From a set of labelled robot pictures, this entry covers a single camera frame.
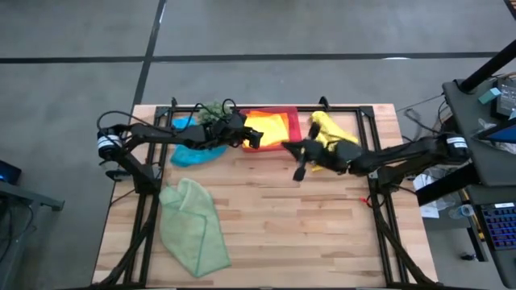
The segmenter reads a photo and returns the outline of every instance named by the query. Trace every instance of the gray floor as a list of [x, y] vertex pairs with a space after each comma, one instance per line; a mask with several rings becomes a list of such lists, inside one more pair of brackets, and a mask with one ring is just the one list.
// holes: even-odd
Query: gray floor
[[[0, 57], [142, 56], [157, 0], [0, 0]], [[502, 0], [168, 0], [156, 56], [244, 53], [493, 52], [516, 36]], [[486, 59], [153, 64], [142, 103], [394, 103], [441, 92]], [[141, 63], [0, 64], [0, 160], [22, 185], [66, 200], [31, 235], [19, 289], [91, 279], [113, 184], [98, 167], [95, 120], [131, 110]], [[506, 71], [516, 70], [512, 63]], [[414, 107], [431, 125], [442, 98]], [[402, 131], [416, 126], [398, 115]], [[125, 122], [123, 118], [107, 119]], [[429, 231], [445, 284], [504, 288], [492, 263], [467, 263], [465, 230]]]

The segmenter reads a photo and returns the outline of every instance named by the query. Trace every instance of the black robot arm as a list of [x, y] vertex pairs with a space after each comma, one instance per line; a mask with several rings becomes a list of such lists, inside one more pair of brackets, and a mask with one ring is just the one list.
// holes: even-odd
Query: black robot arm
[[328, 146], [315, 140], [319, 126], [313, 123], [309, 137], [300, 142], [285, 142], [283, 146], [299, 162], [294, 179], [301, 181], [305, 175], [306, 163], [330, 169], [338, 174], [348, 172], [366, 176], [376, 170], [382, 171], [381, 187], [395, 189], [407, 176], [419, 174], [437, 164], [460, 165], [469, 159], [465, 141], [459, 135], [441, 134], [423, 137], [412, 143], [388, 147], [380, 151], [364, 151], [351, 141], [340, 140]]
[[171, 127], [153, 126], [147, 123], [118, 124], [101, 128], [97, 133], [98, 155], [105, 161], [114, 161], [133, 176], [137, 193], [160, 191], [152, 166], [141, 164], [131, 151], [143, 143], [180, 144], [191, 149], [204, 150], [224, 145], [240, 146], [244, 140], [252, 148], [260, 147], [263, 133], [245, 126], [246, 116], [233, 110], [215, 122], [187, 126], [178, 130]]

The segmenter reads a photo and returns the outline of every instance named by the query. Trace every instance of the green cloth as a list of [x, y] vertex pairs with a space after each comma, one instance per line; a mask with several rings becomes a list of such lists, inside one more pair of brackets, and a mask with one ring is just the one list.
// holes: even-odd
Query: green cloth
[[183, 178], [160, 193], [164, 246], [194, 277], [231, 266], [213, 199], [199, 183]]

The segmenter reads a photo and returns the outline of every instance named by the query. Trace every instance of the wire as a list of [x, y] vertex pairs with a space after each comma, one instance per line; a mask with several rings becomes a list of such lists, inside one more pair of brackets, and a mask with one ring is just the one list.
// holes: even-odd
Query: wire
[[113, 204], [114, 204], [115, 202], [117, 202], [117, 201], [119, 201], [119, 200], [123, 199], [124, 197], [128, 196], [129, 194], [133, 193], [134, 191], [136, 191], [136, 188], [134, 188], [134, 189], [132, 189], [132, 190], [128, 191], [127, 193], [123, 194], [121, 197], [117, 197], [114, 201], [112, 201], [112, 202], [110, 203], [110, 207], [111, 207], [111, 206], [113, 206]]
[[437, 108], [437, 119], [439, 120], [439, 123], [441, 124], [441, 128], [443, 127], [443, 120], [441, 120], [441, 108], [443, 107], [446, 100], [444, 100], [441, 105], [439, 105], [439, 108]]
[[413, 104], [413, 105], [404, 106], [403, 108], [396, 110], [396, 112], [403, 111], [403, 110], [407, 110], [407, 109], [410, 109], [410, 108], [415, 107], [415, 106], [417, 106], [417, 105], [424, 104], [424, 103], [429, 102], [429, 101], [431, 101], [431, 100], [435, 100], [436, 98], [441, 97], [441, 96], [443, 96], [443, 95], [444, 95], [444, 92], [442, 92], [442, 93], [441, 93], [440, 95], [438, 95], [438, 96], [429, 97], [428, 99], [423, 100], [423, 101], [420, 101], [420, 102], [417, 102], [417, 103], [415, 103], [415, 104]]
[[[160, 167], [160, 169], [158, 170], [158, 173], [156, 174], [156, 178], [159, 178], [159, 177], [160, 177], [160, 174], [161, 174], [162, 172], [163, 172], [163, 170], [161, 170], [161, 167]], [[115, 202], [117, 202], [117, 201], [119, 201], [119, 200], [123, 199], [124, 197], [128, 196], [129, 194], [133, 193], [134, 191], [136, 191], [136, 188], [134, 188], [134, 189], [132, 189], [132, 190], [128, 191], [127, 193], [124, 193], [124, 194], [123, 194], [122, 196], [120, 196], [120, 197], [117, 197], [114, 201], [112, 201], [112, 202], [110, 203], [110, 207], [111, 207], [111, 206], [113, 206], [113, 204], [114, 204]]]
[[218, 115], [218, 114], [214, 113], [212, 110], [210, 110], [210, 109], [208, 109], [206, 106], [204, 106], [204, 104], [202, 104], [202, 103], [197, 103], [197, 104], [195, 104], [195, 106], [194, 106], [194, 107], [192, 108], [192, 110], [190, 111], [190, 115], [189, 115], [189, 117], [188, 117], [188, 121], [186, 121], [186, 125], [185, 125], [185, 127], [184, 127], [183, 129], [179, 130], [177, 133], [181, 133], [181, 132], [185, 131], [185, 130], [186, 130], [186, 128], [188, 128], [188, 125], [190, 124], [190, 121], [192, 121], [192, 117], [194, 116], [195, 110], [196, 110], [199, 106], [200, 106], [201, 108], [203, 108], [204, 110], [206, 110], [206, 112], [208, 112], [210, 115], [215, 116], [215, 117], [220, 118], [220, 119], [223, 119], [223, 117], [222, 117], [222, 116], [220, 116], [220, 115]]
[[136, 117], [136, 116], [134, 116], [134, 115], [132, 115], [132, 114], [129, 114], [129, 113], [126, 113], [126, 112], [122, 112], [122, 111], [119, 111], [119, 110], [111, 110], [111, 111], [107, 111], [107, 112], [105, 112], [104, 114], [100, 115], [100, 117], [98, 117], [98, 119], [97, 119], [97, 129], [98, 129], [99, 131], [101, 131], [101, 132], [102, 132], [102, 128], [100, 127], [100, 121], [102, 120], [102, 118], [104, 118], [104, 117], [105, 117], [105, 116], [107, 116], [108, 114], [121, 114], [121, 115], [127, 116], [127, 117], [129, 117], [129, 118], [133, 118], [133, 119], [135, 119], [136, 121], [141, 122], [141, 123], [143, 123], [143, 124], [144, 124], [144, 125], [146, 125], [146, 126], [149, 126], [149, 127], [155, 128], [156, 130], [162, 131], [162, 132], [164, 132], [164, 133], [171, 133], [171, 131], [170, 131], [170, 130], [165, 129], [164, 127], [154, 126], [154, 125], [152, 125], [151, 123], [149, 123], [149, 122], [146, 122], [146, 121], [142, 120], [141, 118], [138, 118], [138, 117]]
[[34, 210], [32, 209], [32, 207], [30, 205], [24, 203], [24, 202], [19, 202], [19, 203], [22, 204], [22, 205], [25, 205], [27, 207], [27, 209], [29, 209], [31, 217], [29, 218], [29, 221], [25, 225], [25, 228], [19, 234], [14, 235], [14, 229], [13, 229], [13, 227], [14, 227], [14, 225], [13, 225], [14, 224], [13, 210], [11, 208], [12, 205], [8, 205], [9, 206], [9, 230], [7, 232], [7, 236], [8, 237], [0, 239], [0, 241], [7, 241], [7, 246], [6, 246], [6, 249], [2, 253], [2, 256], [0, 257], [0, 263], [2, 263], [2, 261], [6, 258], [7, 252], [10, 249], [10, 245], [11, 245], [12, 241], [15, 240], [15, 239], [21, 238], [28, 231], [28, 229], [32, 225], [32, 222], [34, 221]]
[[237, 110], [238, 109], [237, 106], [236, 106], [235, 101], [233, 101], [233, 99], [227, 98], [226, 100], [223, 101], [223, 113], [224, 114], [227, 114], [226, 113], [226, 106], [225, 105], [226, 105], [226, 102], [228, 102], [228, 101], [233, 103], [233, 110]]
[[[393, 186], [396, 186], [398, 189], [402, 189], [402, 190], [405, 190], [405, 191], [407, 191], [407, 192], [409, 192], [409, 193], [413, 193], [413, 194], [417, 195], [417, 193], [416, 193], [414, 190], [412, 190], [412, 189], [409, 189], [409, 188], [406, 188], [406, 187], [403, 187], [403, 186], [401, 186], [401, 185], [397, 185], [397, 184], [393, 184]], [[386, 201], [387, 199], [385, 198], [385, 194], [383, 194], [383, 193], [377, 193], [377, 194], [378, 194], [378, 195], [383, 196], [383, 198], [384, 198], [384, 199], [380, 202], [380, 204], [378, 205], [378, 209], [379, 209], [379, 208], [381, 208], [381, 207], [385, 204], [385, 201]], [[371, 198], [372, 198], [372, 196], [371, 196], [371, 194], [369, 194], [369, 195], [368, 195], [368, 197], [365, 199], [365, 204], [366, 204], [370, 209], [372, 209]]]
[[[25, 225], [25, 228], [19, 234], [16, 234], [14, 237], [11, 237], [10, 239], [17, 239], [17, 238], [20, 238], [21, 236], [23, 236], [29, 230], [29, 228], [32, 225], [32, 222], [34, 221], [34, 210], [32, 209], [32, 207], [24, 202], [19, 202], [19, 203], [24, 205], [25, 207], [27, 207], [27, 209], [29, 210], [29, 213], [31, 214], [31, 217], [29, 218], [28, 223]], [[6, 241], [6, 240], [7, 240], [7, 238], [0, 239], [0, 241]]]
[[405, 190], [406, 192], [409, 192], [409, 193], [413, 193], [415, 195], [418, 195], [414, 190], [410, 189], [410, 188], [406, 188], [406, 187], [403, 187], [401, 185], [397, 185], [397, 184], [394, 184], [394, 186], [396, 186], [397, 188], [399, 189], [402, 189], [402, 190]]
[[[414, 112], [415, 117], [410, 116], [410, 115], [409, 115], [409, 112]], [[432, 132], [432, 133], [436, 133], [436, 134], [438, 134], [438, 133], [439, 133], [438, 131], [436, 131], [436, 130], [434, 130], [434, 129], [432, 129], [432, 128], [428, 127], [428, 126], [423, 125], [423, 124], [421, 123], [421, 121], [420, 121], [420, 119], [421, 119], [421, 115], [419, 115], [419, 113], [418, 113], [418, 112], [416, 112], [414, 109], [407, 109], [407, 110], [405, 110], [405, 112], [404, 112], [403, 114], [404, 114], [404, 115], [405, 115], [405, 117], [407, 117], [410, 121], [415, 122], [416, 124], [418, 124], [421, 128], [423, 128], [423, 129], [427, 129], [427, 130], [429, 130], [429, 131], [430, 131], [430, 132]]]
[[404, 135], [402, 135], [402, 138], [409, 141], [409, 143], [412, 143], [414, 141], [413, 139], [410, 139], [409, 137], [404, 136]]

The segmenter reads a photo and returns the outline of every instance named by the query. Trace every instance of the rgb keyboard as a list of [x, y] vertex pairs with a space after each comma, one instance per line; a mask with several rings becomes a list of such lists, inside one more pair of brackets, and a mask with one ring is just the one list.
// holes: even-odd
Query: rgb keyboard
[[516, 249], [516, 207], [514, 204], [482, 205], [481, 212], [494, 250]]

